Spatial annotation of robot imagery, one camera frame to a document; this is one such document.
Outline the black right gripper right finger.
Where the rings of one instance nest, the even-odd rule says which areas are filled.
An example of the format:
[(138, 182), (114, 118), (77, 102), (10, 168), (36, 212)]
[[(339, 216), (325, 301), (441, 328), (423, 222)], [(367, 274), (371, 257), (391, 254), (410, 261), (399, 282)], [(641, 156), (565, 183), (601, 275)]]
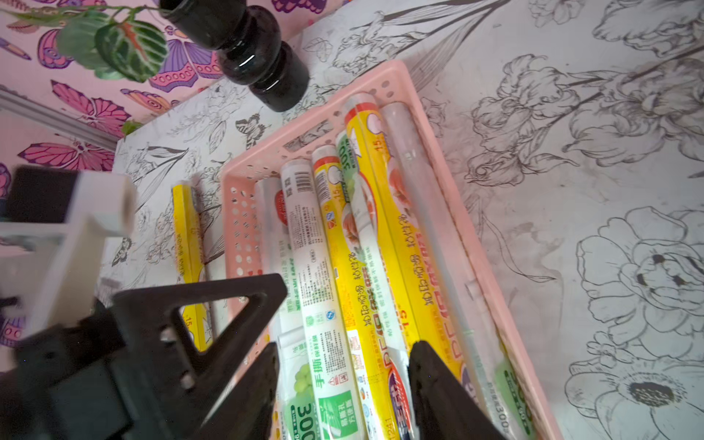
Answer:
[(421, 439), (504, 440), (428, 342), (412, 347), (408, 374)]

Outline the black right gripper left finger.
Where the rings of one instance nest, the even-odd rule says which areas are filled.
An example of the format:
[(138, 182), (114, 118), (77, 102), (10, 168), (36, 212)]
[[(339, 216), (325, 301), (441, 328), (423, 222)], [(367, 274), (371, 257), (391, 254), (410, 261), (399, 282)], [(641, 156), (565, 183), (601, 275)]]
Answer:
[(271, 342), (192, 439), (269, 439), (279, 369), (278, 348)]

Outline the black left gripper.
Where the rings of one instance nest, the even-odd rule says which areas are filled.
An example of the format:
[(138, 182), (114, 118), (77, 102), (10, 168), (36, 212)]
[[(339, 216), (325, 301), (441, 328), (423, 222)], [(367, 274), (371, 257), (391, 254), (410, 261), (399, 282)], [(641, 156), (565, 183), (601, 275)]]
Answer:
[(114, 316), (32, 335), (1, 376), (1, 436), (267, 435), (278, 348), (249, 355), (286, 295), (278, 274), (121, 291)]

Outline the white green 300 wrap roll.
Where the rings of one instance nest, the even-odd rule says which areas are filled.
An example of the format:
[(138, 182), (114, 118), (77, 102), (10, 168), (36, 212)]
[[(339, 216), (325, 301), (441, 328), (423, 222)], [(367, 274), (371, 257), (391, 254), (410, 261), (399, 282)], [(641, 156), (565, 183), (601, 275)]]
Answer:
[(279, 416), (283, 439), (321, 439), (304, 330), (278, 338)]

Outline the yellow red wrap roll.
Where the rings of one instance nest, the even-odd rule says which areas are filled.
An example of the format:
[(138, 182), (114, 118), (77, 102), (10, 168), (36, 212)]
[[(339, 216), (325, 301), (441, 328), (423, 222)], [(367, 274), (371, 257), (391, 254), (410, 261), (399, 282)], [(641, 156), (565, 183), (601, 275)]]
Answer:
[(392, 289), (381, 255), (377, 231), (377, 209), (368, 179), (361, 172), (361, 154), (345, 132), (335, 141), (345, 179), (348, 205), (354, 216), (357, 241), (371, 284), (370, 306), (374, 326), (374, 342), (381, 352), (381, 367), (372, 381), (381, 392), (382, 408), (378, 411), (382, 426), (392, 428), (386, 439), (410, 439), (414, 429), (409, 421), (407, 394), (403, 380), (403, 337), (394, 306)]

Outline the yellow wrap roll front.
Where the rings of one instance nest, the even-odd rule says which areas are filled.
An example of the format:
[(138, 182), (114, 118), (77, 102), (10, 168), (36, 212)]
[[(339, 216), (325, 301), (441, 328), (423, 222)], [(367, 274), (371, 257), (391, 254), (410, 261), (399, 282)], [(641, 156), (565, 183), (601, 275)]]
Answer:
[(462, 378), (465, 359), (453, 340), (452, 323), (443, 311), (443, 294), (429, 247), (406, 194), (399, 162), (392, 156), (390, 136), (374, 96), (355, 93), (343, 106), (346, 134), (361, 154), (359, 165), (368, 179), (377, 209), (381, 255), (392, 289), (403, 346), (410, 351), (428, 342), (467, 391)]

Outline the clear white wrap roll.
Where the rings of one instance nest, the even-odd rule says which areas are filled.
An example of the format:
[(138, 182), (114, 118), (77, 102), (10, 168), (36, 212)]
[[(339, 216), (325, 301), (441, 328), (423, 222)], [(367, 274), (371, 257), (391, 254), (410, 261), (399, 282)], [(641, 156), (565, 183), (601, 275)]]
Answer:
[(365, 439), (367, 429), (312, 163), (293, 159), (282, 166), (280, 177), (321, 436)]

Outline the long yellow wrap roll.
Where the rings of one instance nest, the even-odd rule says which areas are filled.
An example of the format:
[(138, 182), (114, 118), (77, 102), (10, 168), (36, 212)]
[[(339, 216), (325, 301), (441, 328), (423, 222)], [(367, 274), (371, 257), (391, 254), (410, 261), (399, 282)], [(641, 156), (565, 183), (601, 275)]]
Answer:
[[(183, 283), (206, 281), (201, 225), (196, 211), (194, 188), (187, 181), (172, 187), (173, 230), (179, 280)], [(195, 349), (205, 353), (214, 342), (210, 306), (207, 302), (180, 308), (181, 320)]]

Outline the pink perforated plastic basket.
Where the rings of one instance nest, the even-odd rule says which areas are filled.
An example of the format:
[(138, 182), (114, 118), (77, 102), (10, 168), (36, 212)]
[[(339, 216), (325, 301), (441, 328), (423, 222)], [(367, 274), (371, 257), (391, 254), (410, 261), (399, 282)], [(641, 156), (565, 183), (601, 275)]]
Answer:
[[(280, 183), (279, 200), (257, 196)], [(389, 60), (361, 75), (221, 173), (227, 276), (269, 269), (263, 225), (277, 203), (291, 232), (302, 328), (322, 403), (344, 379), (332, 353), (370, 373), (373, 427), (418, 414), (405, 368), (420, 343), (469, 385), (509, 438), (561, 434), (411, 75)]]

